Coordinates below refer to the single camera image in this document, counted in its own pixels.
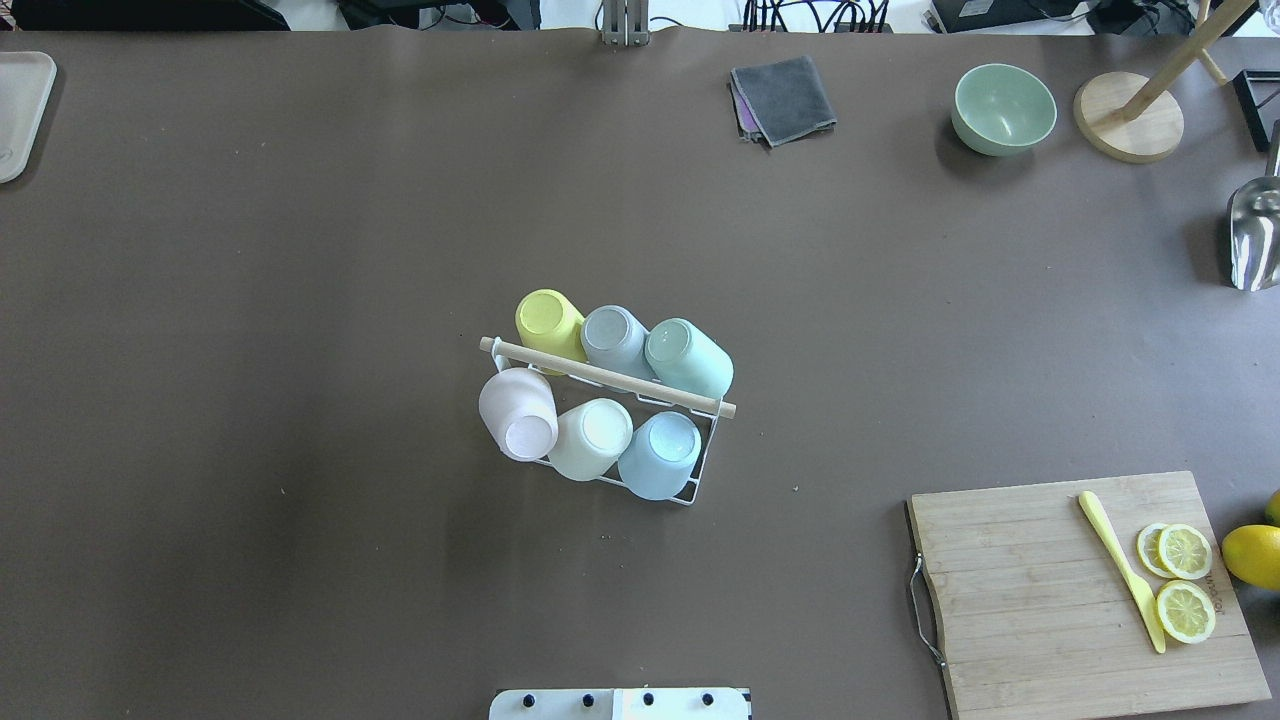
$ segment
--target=yellow cup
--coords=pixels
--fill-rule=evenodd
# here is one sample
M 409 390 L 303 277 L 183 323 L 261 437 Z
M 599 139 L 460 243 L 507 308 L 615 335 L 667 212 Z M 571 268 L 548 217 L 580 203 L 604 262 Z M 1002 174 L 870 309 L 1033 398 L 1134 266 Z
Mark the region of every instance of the yellow cup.
M 582 350 L 582 314 L 554 290 L 535 290 L 516 307 L 516 329 L 525 347 L 586 363 Z M 547 370 L 549 375 L 562 375 Z

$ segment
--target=green bowl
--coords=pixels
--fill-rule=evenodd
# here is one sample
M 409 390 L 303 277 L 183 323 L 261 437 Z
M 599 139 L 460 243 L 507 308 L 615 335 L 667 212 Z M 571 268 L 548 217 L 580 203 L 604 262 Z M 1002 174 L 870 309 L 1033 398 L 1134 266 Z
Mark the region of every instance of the green bowl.
M 1014 155 L 1044 140 L 1057 122 L 1057 105 L 1029 72 L 993 63 L 978 65 L 956 83 L 951 126 L 983 155 Z

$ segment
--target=white cup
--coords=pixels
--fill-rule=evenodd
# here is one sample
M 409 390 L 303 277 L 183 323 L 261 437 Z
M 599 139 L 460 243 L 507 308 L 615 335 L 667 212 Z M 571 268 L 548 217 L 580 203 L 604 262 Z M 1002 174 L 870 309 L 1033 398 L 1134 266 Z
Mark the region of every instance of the white cup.
M 550 452 L 559 427 L 552 386 L 529 368 L 509 368 L 480 389 L 480 418 L 503 455 L 529 462 Z
M 613 466 L 631 442 L 631 415 L 600 397 L 559 416 L 559 438 L 548 454 L 556 470 L 571 480 L 591 480 Z

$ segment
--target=plastic knife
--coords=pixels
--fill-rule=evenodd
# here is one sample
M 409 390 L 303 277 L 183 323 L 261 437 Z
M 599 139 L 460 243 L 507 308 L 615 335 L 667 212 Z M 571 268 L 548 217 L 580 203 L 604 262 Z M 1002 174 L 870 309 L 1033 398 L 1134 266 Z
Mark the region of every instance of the plastic knife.
M 1156 596 L 1151 592 L 1151 584 L 1134 573 L 1129 565 L 1129 559 L 1125 557 L 1124 551 L 1120 548 L 1120 541 L 1116 539 L 1111 519 L 1107 518 L 1107 511 L 1102 509 L 1102 501 L 1098 500 L 1098 496 L 1092 491 L 1082 492 L 1080 507 L 1084 509 L 1084 516 L 1093 525 L 1093 532 L 1098 533 L 1098 537 L 1102 538 L 1102 544 L 1111 553 L 1111 560 L 1115 561 L 1116 568 L 1120 569 L 1120 575 L 1124 577 L 1125 584 L 1129 585 L 1129 593 L 1133 594 L 1133 601 L 1138 603 L 1138 612 L 1142 614 L 1142 621 L 1147 625 L 1147 634 L 1151 635 L 1151 644 L 1155 646 L 1156 652 L 1165 652 L 1165 629 L 1160 625 L 1160 618 L 1156 616 Z

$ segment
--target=wooden pole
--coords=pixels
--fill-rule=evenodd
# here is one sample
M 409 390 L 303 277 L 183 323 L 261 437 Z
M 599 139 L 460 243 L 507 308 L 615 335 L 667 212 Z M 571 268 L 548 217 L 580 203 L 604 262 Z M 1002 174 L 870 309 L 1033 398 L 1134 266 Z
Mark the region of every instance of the wooden pole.
M 512 360 L 518 360 L 520 363 L 538 365 L 539 368 L 548 370 L 557 370 L 564 373 L 566 375 L 573 375 L 576 378 L 584 378 L 604 386 L 622 388 L 627 392 L 635 392 L 645 397 L 662 400 L 663 402 L 671 402 L 673 405 L 689 407 L 690 410 L 699 410 L 701 413 L 707 413 L 708 415 L 719 415 L 724 419 L 732 419 L 737 415 L 737 405 L 733 405 L 732 402 L 724 402 L 719 398 L 704 397 L 701 395 L 685 392 L 664 384 L 641 380 L 639 378 L 632 378 L 631 375 L 623 375 L 622 373 L 614 373 L 613 370 L 605 370 L 604 368 L 596 368 L 595 365 L 588 365 L 586 363 L 579 363 L 577 360 L 550 355 L 531 347 L 515 345 L 504 340 L 483 337 L 480 338 L 480 350 L 511 357 Z
M 1210 0 L 1201 0 L 1198 12 L 1196 13 L 1197 29 L 1204 24 L 1204 20 L 1208 19 L 1208 5 Z M 1208 54 L 1208 47 L 1201 49 L 1199 60 L 1201 64 L 1204 65 L 1204 72 L 1208 73 L 1208 77 L 1213 78 L 1213 82 L 1226 85 L 1226 74 L 1222 72 L 1222 68 L 1217 67 L 1217 63 L 1213 61 L 1212 55 Z
M 1147 108 L 1160 97 L 1160 94 L 1169 90 L 1169 86 L 1174 85 L 1178 76 L 1183 74 L 1183 70 L 1190 65 L 1197 56 L 1215 40 L 1222 37 L 1226 28 L 1230 27 L 1245 10 L 1253 6 L 1253 0 L 1226 0 L 1219 9 L 1210 15 L 1208 20 L 1203 26 L 1196 28 L 1196 35 L 1193 35 L 1187 42 L 1181 44 L 1178 50 L 1174 51 L 1174 56 L 1169 59 L 1147 81 L 1147 85 L 1142 86 L 1140 90 L 1133 96 L 1129 102 L 1120 110 L 1120 117 L 1125 122 L 1133 122 L 1147 111 Z

